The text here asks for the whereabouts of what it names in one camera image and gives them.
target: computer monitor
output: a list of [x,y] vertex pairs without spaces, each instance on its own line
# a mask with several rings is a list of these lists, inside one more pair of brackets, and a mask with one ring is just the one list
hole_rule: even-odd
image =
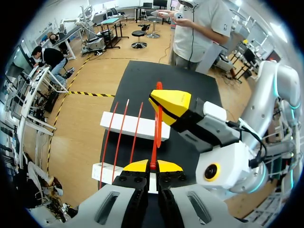
[[178,3],[179,3],[179,1],[177,1],[177,0],[172,0],[172,2],[171,2],[171,7],[176,7]]
[[153,5],[167,7],[167,0],[153,0]]

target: gray pants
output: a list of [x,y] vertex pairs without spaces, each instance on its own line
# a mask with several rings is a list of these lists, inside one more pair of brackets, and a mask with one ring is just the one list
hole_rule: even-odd
[[182,57],[178,56],[172,49],[171,52],[171,59],[170,59],[170,65],[175,67],[182,67],[184,69],[189,69],[192,71],[195,71],[198,67],[200,62],[198,63],[192,63],[188,60],[183,59]]
[[[66,59],[63,58],[63,60],[58,63],[54,69],[52,69],[52,74],[55,76],[55,78],[64,86],[67,84],[67,80],[65,78],[63,78],[60,74],[60,71],[63,69],[63,67],[66,64]],[[57,84],[57,82],[53,79],[53,77],[51,77],[51,81],[55,84]]]

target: vr controller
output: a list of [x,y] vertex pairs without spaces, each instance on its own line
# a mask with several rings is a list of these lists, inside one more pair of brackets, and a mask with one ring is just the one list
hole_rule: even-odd
[[165,12],[154,11],[151,14],[156,17],[164,17],[164,18],[169,17],[169,13],[165,13]]
[[[158,12],[158,11],[154,11],[151,13],[153,16],[156,16],[156,17],[164,17],[164,18],[167,18],[169,17],[169,13],[165,13],[165,12]],[[183,19],[183,14],[180,13],[180,12],[176,12],[174,14],[174,19],[176,20],[180,20],[180,19]]]

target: man in black shirt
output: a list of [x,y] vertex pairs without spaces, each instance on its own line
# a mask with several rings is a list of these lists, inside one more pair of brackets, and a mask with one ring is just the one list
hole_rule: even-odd
[[[40,67],[43,66],[45,63],[52,67],[51,73],[55,76],[55,78],[64,86],[67,86],[67,80],[62,77],[60,71],[66,64],[66,59],[64,58],[63,54],[54,49],[54,48],[46,48],[43,49],[41,46],[35,47],[32,52],[32,56],[35,59],[41,58],[41,62],[36,63],[35,66],[39,65]],[[53,83],[57,83],[52,77],[51,81]]]

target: white block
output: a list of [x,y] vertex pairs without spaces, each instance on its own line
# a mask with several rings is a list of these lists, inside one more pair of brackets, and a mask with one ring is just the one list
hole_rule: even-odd
[[[100,125],[103,126],[105,129],[109,129],[109,125],[111,122],[113,113],[104,112],[103,116],[101,117]],[[112,125],[111,125],[111,132],[119,133],[122,122],[123,122],[124,115],[122,114],[114,114]],[[135,135],[136,125],[137,125],[138,117],[126,115],[124,119],[123,125],[123,134],[126,135]],[[161,140],[165,141],[169,139],[170,136],[170,127],[165,124],[164,122],[161,123]],[[143,139],[151,139],[154,140],[154,133],[155,133],[155,120],[149,120],[140,118],[138,123],[137,129],[137,137]]]
[[[115,166],[114,179],[123,171],[122,167]],[[100,181],[101,163],[93,165],[92,178]],[[113,165],[104,162],[102,182],[112,184]],[[150,190],[149,193],[158,194],[156,191],[156,174],[150,173]]]

